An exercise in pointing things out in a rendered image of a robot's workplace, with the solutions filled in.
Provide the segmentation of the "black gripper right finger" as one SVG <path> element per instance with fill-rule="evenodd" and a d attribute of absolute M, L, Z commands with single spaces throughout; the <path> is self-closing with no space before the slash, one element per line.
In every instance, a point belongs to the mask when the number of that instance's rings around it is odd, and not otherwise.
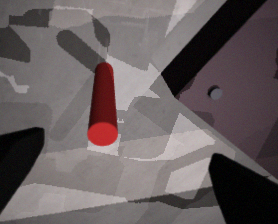
<path fill-rule="evenodd" d="M 226 224 L 278 224 L 278 184 L 218 153 L 208 173 Z"/>

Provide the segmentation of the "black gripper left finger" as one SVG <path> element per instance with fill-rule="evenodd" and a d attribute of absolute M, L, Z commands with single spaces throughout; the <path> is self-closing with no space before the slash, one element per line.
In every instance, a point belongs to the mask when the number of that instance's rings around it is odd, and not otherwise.
<path fill-rule="evenodd" d="M 44 143 L 45 130 L 40 127 L 0 135 L 0 213 L 28 176 Z"/>

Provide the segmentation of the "red peg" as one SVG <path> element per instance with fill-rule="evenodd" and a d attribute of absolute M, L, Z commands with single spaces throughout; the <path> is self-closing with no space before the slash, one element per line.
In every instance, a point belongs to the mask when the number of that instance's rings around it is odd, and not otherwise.
<path fill-rule="evenodd" d="M 97 146 L 108 146 L 118 137 L 114 74 L 106 62 L 95 68 L 87 136 Z"/>

